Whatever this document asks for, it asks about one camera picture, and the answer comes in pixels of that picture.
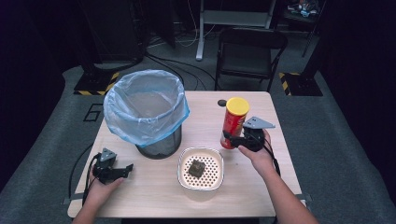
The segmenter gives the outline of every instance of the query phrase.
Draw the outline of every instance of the blue plastic bag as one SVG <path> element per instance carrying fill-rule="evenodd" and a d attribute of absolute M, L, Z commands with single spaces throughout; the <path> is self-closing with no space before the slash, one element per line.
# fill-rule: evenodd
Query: blue plastic bag
<path fill-rule="evenodd" d="M 169 136 L 190 114 L 179 78 L 163 70 L 122 77 L 108 91 L 104 111 L 112 133 L 141 147 Z"/>

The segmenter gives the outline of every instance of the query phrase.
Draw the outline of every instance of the person's left hand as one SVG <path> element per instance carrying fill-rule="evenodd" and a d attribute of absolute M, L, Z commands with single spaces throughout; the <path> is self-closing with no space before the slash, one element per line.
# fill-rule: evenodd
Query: person's left hand
<path fill-rule="evenodd" d="M 85 203 L 89 203 L 91 206 L 102 206 L 111 195 L 111 193 L 123 182 L 124 178 L 118 178 L 110 184 L 102 184 L 95 176 L 92 174 L 92 169 L 90 173 L 90 191 Z"/>

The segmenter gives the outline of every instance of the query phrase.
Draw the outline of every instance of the human hand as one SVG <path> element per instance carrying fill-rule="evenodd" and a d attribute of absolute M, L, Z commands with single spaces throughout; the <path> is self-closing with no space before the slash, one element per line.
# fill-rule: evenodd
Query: human hand
<path fill-rule="evenodd" d="M 263 131 L 266 139 L 265 146 L 270 150 L 272 150 L 270 146 L 271 136 L 265 129 L 263 129 Z M 250 151 L 244 146 L 239 146 L 238 149 L 242 152 L 242 154 L 244 154 L 246 157 L 248 157 L 251 160 L 253 167 L 261 176 L 264 176 L 268 172 L 275 171 L 273 165 L 273 159 L 271 155 L 264 148 L 262 148 L 257 152 Z"/>
<path fill-rule="evenodd" d="M 118 178 L 110 184 L 103 184 L 95 176 L 93 176 L 92 169 L 90 173 L 90 191 L 85 203 L 90 206 L 101 207 L 110 197 L 111 193 L 123 182 L 124 178 Z"/>

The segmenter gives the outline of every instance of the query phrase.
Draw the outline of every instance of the cylindrical container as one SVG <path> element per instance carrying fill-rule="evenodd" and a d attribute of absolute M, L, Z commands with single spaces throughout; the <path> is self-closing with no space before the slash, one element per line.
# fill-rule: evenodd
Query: cylindrical container
<path fill-rule="evenodd" d="M 147 158 L 159 160 L 172 156 L 181 143 L 181 124 L 171 135 L 154 144 L 142 147 L 136 145 L 142 155 Z"/>
<path fill-rule="evenodd" d="M 233 97 L 227 101 L 226 108 L 222 130 L 231 136 L 239 136 L 249 110 L 248 101 L 241 97 Z M 224 148 L 233 149 L 230 140 L 224 137 L 223 132 L 220 138 L 221 145 Z"/>
<path fill-rule="evenodd" d="M 190 114 L 183 84 L 161 70 L 122 77 L 107 93 L 104 109 L 109 130 L 151 159 L 177 151 L 181 124 Z"/>

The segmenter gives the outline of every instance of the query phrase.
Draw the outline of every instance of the person's right hand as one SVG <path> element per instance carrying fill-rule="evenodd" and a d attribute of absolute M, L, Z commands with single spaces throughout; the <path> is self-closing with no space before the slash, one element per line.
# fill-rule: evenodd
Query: person's right hand
<path fill-rule="evenodd" d="M 265 146 L 271 150 L 270 134 L 265 129 L 263 129 L 263 131 L 264 131 L 265 139 L 267 140 L 265 141 Z M 264 148 L 262 148 L 257 152 L 250 151 L 244 146 L 239 146 L 238 149 L 251 160 L 253 167 L 257 170 L 257 172 L 259 172 L 260 175 L 264 175 L 265 172 L 275 170 L 273 159 L 271 155 Z"/>

